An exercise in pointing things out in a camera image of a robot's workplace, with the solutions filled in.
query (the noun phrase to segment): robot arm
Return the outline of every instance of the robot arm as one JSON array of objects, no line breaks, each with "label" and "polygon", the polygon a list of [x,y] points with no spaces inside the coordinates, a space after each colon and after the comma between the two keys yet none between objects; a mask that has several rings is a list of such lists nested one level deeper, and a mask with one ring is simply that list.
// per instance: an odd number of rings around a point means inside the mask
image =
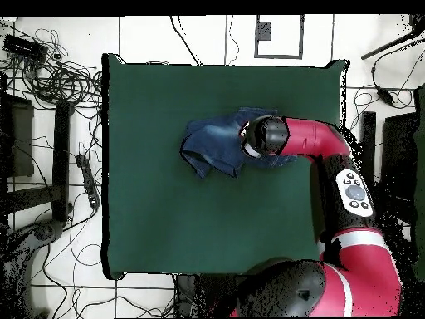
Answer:
[{"label": "robot arm", "polygon": [[[245,126],[242,137],[242,149],[251,157],[303,155],[311,161],[311,207],[321,262],[266,270],[242,287],[233,316],[265,312],[261,302],[267,299],[281,307],[273,311],[274,317],[398,314],[397,269],[374,221],[370,193],[337,130],[314,120],[262,116]],[[284,266],[291,275],[283,274]],[[298,279],[289,283],[291,277]],[[289,292],[276,298],[287,288]],[[303,306],[303,299],[308,304]]]}]

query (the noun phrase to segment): green tabletop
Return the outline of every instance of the green tabletop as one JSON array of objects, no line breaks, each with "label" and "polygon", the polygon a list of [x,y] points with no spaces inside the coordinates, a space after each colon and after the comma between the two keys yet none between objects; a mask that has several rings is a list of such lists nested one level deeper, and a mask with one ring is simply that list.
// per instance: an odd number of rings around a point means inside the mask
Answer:
[{"label": "green tabletop", "polygon": [[347,66],[123,64],[109,55],[104,268],[241,273],[269,258],[317,259],[308,160],[244,166],[238,179],[214,170],[200,180],[179,148],[189,121],[241,106],[338,124]]}]

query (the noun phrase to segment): white tiled floor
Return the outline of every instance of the white tiled floor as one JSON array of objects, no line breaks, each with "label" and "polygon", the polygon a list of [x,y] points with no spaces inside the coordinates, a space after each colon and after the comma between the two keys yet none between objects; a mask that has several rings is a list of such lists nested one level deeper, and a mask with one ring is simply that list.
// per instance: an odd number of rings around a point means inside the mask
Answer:
[{"label": "white tiled floor", "polygon": [[[270,60],[254,58],[254,15],[225,15],[206,17],[174,17],[176,28],[183,33],[188,45],[196,58],[204,65],[223,65],[232,59],[232,65],[283,65],[283,66],[325,66],[331,59],[347,59],[350,69],[347,75],[348,87],[361,87],[372,84],[370,69],[379,56],[374,56],[366,61],[360,57],[376,47],[390,42],[410,30],[408,15],[305,15],[304,31],[304,56],[302,60]],[[56,18],[20,18],[16,23],[17,29],[34,36],[38,28],[56,30],[60,44],[67,50],[69,61],[77,62],[89,68],[91,74],[101,69],[100,58],[105,52],[119,53],[126,62],[168,61],[172,64],[188,63],[194,61],[184,46],[179,36],[174,32],[169,17],[56,17]],[[0,34],[11,32],[10,29],[0,27]],[[37,32],[43,38],[45,32]],[[411,71],[414,62],[422,52],[424,44],[409,48],[406,51],[386,56],[377,65],[376,81],[383,87],[400,87]],[[0,59],[4,58],[0,50]],[[425,65],[420,61],[406,83],[405,87],[414,89],[425,81]],[[16,88],[22,88],[22,83],[17,81]],[[355,118],[354,95],[357,89],[348,88],[347,93],[347,120],[351,124]],[[376,94],[371,91],[373,100]],[[408,101],[408,94],[401,95]],[[358,104],[369,101],[368,96],[361,96]],[[384,103],[377,101],[368,107],[368,110],[377,112],[379,119],[376,143],[380,143],[380,131],[387,116],[398,115],[412,111],[412,108],[396,110]],[[80,110],[85,115],[93,115],[90,109]],[[34,118],[34,137],[45,135],[50,143],[53,140],[54,112],[36,110]],[[71,152],[77,153],[79,142],[85,146],[90,143],[88,133],[88,120],[78,114],[72,116],[71,122]],[[51,150],[32,149],[35,160],[39,163],[47,181],[51,182]],[[101,149],[97,149],[100,159]],[[101,163],[95,161],[92,155],[92,169],[96,172],[101,168]],[[379,153],[375,164],[379,165]],[[40,175],[35,174],[29,178],[18,178],[17,182],[42,182]],[[81,184],[82,176],[74,164],[70,165],[70,183]],[[17,185],[16,189],[30,186]],[[70,200],[74,200],[83,192],[82,187],[70,186]],[[30,223],[43,210],[49,206],[39,206],[16,213],[14,223],[16,228]],[[90,214],[90,207],[85,195],[81,195],[76,203],[75,221],[86,218]],[[81,226],[75,231],[64,233],[63,236],[52,244],[49,256],[51,263],[46,267],[47,272],[59,283],[66,286],[91,286],[97,288],[82,288],[78,300],[78,311],[89,303],[112,300],[115,296],[115,282],[106,280],[101,271],[101,265],[84,267],[76,263],[71,249],[66,247],[70,237],[74,238]],[[90,243],[101,242],[101,212],[84,227],[78,239],[72,243],[74,254]],[[44,274],[40,272],[46,256],[43,248],[37,255],[32,266],[32,297],[36,307],[50,307],[51,315],[64,297],[64,292],[58,287],[43,287],[50,285]],[[79,259],[83,263],[97,263],[100,260],[99,248],[88,247]],[[169,302],[173,291],[161,291],[155,288],[172,288],[173,283],[169,275],[128,274],[123,280],[117,282],[118,296],[126,297],[135,305],[150,308],[164,307]],[[129,287],[150,287],[150,289],[130,289]],[[72,289],[68,288],[68,297],[56,317],[66,311],[64,318],[75,318],[76,313],[71,307]],[[84,318],[113,318],[138,317],[143,311],[132,307],[124,299],[119,298],[117,303],[111,301],[103,305],[88,306],[81,315]]]}]

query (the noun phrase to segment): metal frame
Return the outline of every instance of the metal frame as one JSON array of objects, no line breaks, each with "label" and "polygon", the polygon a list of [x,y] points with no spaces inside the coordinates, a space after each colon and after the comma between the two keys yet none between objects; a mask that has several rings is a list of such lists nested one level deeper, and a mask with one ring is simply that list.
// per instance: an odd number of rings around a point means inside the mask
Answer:
[{"label": "metal frame", "polygon": [[260,26],[260,15],[256,15],[256,34],[255,34],[255,50],[254,57],[256,59],[296,59],[302,60],[303,48],[304,48],[304,15],[301,15],[300,19],[300,44],[298,55],[261,55],[258,54],[258,42],[259,39],[259,26]]}]

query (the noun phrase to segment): blue cloth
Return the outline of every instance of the blue cloth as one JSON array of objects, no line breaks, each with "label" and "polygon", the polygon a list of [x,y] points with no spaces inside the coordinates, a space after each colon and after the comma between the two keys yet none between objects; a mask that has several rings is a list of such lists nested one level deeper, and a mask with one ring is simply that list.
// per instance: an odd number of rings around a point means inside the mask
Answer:
[{"label": "blue cloth", "polygon": [[297,159],[296,155],[263,155],[251,158],[242,151],[241,128],[259,116],[275,115],[275,110],[242,107],[237,113],[212,119],[190,121],[180,149],[182,157],[204,179],[213,167],[237,178],[244,164],[274,168]]}]

